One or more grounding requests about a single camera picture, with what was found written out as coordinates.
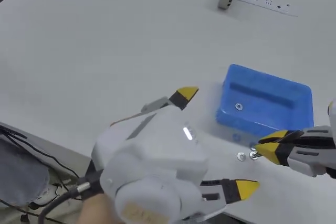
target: gray fabric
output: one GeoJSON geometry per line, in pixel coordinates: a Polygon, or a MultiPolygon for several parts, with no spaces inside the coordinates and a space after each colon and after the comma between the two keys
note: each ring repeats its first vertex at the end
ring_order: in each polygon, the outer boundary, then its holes
{"type": "Polygon", "coordinates": [[[0,199],[25,206],[43,192],[49,183],[44,165],[0,138],[0,199]]]}

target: black cable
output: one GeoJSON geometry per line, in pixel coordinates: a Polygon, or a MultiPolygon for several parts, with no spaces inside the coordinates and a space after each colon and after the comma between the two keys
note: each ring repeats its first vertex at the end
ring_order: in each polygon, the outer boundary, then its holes
{"type": "MultiPolygon", "coordinates": [[[[19,212],[22,212],[23,214],[31,215],[31,216],[35,216],[35,217],[39,217],[39,215],[37,215],[37,214],[34,214],[34,213],[32,213],[32,212],[28,212],[28,211],[25,211],[25,210],[23,210],[23,209],[21,209],[21,208],[19,208],[19,207],[13,206],[13,205],[11,205],[11,204],[9,204],[9,203],[3,201],[2,199],[0,199],[0,202],[1,202],[2,204],[6,205],[7,207],[10,207],[10,208],[13,208],[13,209],[15,209],[15,210],[17,210],[17,211],[19,211],[19,212]]],[[[50,221],[53,221],[53,222],[58,223],[58,224],[66,224],[66,223],[64,223],[64,222],[62,222],[62,221],[58,221],[58,220],[51,219],[51,218],[46,218],[46,220],[50,220],[50,221]]]]}
{"type": "Polygon", "coordinates": [[[69,167],[67,167],[67,166],[65,166],[64,164],[62,164],[62,163],[61,163],[60,161],[58,161],[58,159],[55,158],[54,156],[51,156],[51,155],[49,155],[49,154],[47,154],[47,153],[44,153],[44,152],[40,151],[39,149],[35,148],[33,145],[31,145],[31,144],[28,143],[27,141],[18,138],[17,136],[15,136],[14,134],[12,134],[12,133],[10,133],[10,132],[6,132],[6,133],[4,133],[4,135],[5,135],[7,138],[8,138],[8,136],[10,136],[10,137],[12,137],[12,138],[14,138],[14,139],[20,141],[21,143],[23,143],[23,144],[29,146],[30,148],[32,148],[35,152],[38,152],[39,154],[42,154],[42,155],[44,155],[44,156],[46,156],[46,157],[49,157],[49,158],[52,158],[58,165],[60,165],[60,166],[63,167],[64,169],[66,169],[66,170],[72,172],[77,178],[79,178],[78,174],[77,174],[74,170],[72,170],[72,169],[70,169],[69,167]]]}
{"type": "Polygon", "coordinates": [[[2,132],[5,132],[6,134],[11,134],[11,135],[15,135],[15,136],[19,136],[19,137],[22,137],[22,138],[24,138],[24,139],[28,139],[24,134],[21,134],[21,133],[19,133],[19,132],[17,132],[17,131],[14,131],[14,130],[11,130],[11,129],[9,129],[9,128],[6,128],[5,126],[3,126],[3,125],[0,125],[0,132],[2,133],[2,132]]]}
{"type": "Polygon", "coordinates": [[[55,207],[67,201],[68,199],[76,198],[79,195],[80,192],[77,190],[77,188],[72,188],[70,191],[67,191],[66,193],[56,198],[53,202],[51,202],[42,210],[42,212],[38,216],[38,224],[44,224],[44,219],[47,219],[47,214],[50,213],[55,207]]]}
{"type": "Polygon", "coordinates": [[[42,160],[40,160],[38,157],[34,156],[32,153],[30,153],[27,149],[25,149],[22,145],[18,144],[12,137],[13,136],[9,136],[7,133],[3,132],[3,135],[10,140],[15,146],[17,146],[20,150],[22,150],[24,153],[28,154],[30,157],[34,158],[37,162],[39,162],[40,164],[48,167],[49,169],[51,169],[56,177],[58,178],[59,182],[61,183],[61,185],[64,187],[64,189],[66,191],[69,191],[68,187],[64,184],[63,180],[61,179],[59,173],[56,171],[55,168],[53,168],[51,165],[48,165],[46,163],[44,163],[42,160]]]}

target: white power strip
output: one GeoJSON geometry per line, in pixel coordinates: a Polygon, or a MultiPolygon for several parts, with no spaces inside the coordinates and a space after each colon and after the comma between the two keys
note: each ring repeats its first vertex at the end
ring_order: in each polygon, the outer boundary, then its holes
{"type": "Polygon", "coordinates": [[[282,13],[285,15],[298,17],[292,5],[289,3],[278,3],[273,0],[239,0],[248,4],[256,5],[274,12],[282,13]]]}

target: blue container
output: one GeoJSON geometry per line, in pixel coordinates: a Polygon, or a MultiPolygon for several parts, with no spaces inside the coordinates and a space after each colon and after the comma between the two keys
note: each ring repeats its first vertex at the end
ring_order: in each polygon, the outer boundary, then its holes
{"type": "Polygon", "coordinates": [[[312,127],[311,89],[233,64],[223,83],[216,120],[257,136],[312,127]]]}

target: white desk surface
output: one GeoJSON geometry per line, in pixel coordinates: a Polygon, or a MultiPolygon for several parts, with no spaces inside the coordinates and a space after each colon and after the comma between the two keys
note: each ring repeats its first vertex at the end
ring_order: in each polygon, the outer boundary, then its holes
{"type": "Polygon", "coordinates": [[[55,144],[51,153],[60,146],[76,152],[82,163],[56,154],[83,171],[111,122],[199,84],[204,91],[186,113],[211,155],[207,177],[261,182],[250,200],[227,212],[257,224],[334,223],[335,181],[262,158],[239,162],[237,152],[248,149],[214,133],[222,128],[210,101],[232,63],[309,85],[315,123],[328,124],[336,94],[334,0],[280,1],[297,6],[299,17],[238,1],[222,12],[218,0],[5,0],[0,122],[55,144]]]}

